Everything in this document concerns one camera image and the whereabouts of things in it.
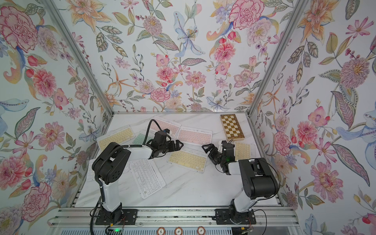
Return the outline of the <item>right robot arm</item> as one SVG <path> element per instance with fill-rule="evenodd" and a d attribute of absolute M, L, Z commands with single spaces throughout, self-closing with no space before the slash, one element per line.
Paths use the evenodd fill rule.
<path fill-rule="evenodd" d="M 237 146 L 228 141 L 222 141 L 220 148 L 207 144 L 202 145 L 202 149 L 214 166 L 221 168 L 219 172 L 241 177 L 242 191 L 231 201 L 231 212 L 249 212 L 259 201 L 268 200 L 278 194 L 279 181 L 265 158 L 238 159 Z"/>

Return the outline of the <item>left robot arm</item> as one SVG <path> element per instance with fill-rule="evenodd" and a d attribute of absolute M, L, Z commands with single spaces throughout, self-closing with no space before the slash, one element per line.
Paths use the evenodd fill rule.
<path fill-rule="evenodd" d="M 154 138 L 142 145 L 120 145 L 110 142 L 92 165 L 95 181 L 100 188 L 100 205 L 105 212 L 114 213 L 121 209 L 118 180 L 128 161 L 151 160 L 167 153 L 180 151 L 184 144 L 172 140 L 169 130 L 157 131 Z"/>

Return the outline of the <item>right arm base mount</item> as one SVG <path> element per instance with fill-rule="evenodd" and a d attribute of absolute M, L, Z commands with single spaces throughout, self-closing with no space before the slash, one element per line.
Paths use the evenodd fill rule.
<path fill-rule="evenodd" d="M 235 207 L 235 200 L 233 199 L 226 209 L 215 209 L 215 215 L 212 220 L 217 225 L 255 225 L 256 218 L 252 209 L 246 208 L 242 211 L 237 211 Z"/>

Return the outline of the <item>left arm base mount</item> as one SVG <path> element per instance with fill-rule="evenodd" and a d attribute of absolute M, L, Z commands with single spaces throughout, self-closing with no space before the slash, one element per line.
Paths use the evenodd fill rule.
<path fill-rule="evenodd" d="M 120 205 L 113 212 L 110 212 L 101 205 L 95 225 L 135 225 L 137 214 L 137 209 L 123 209 Z"/>

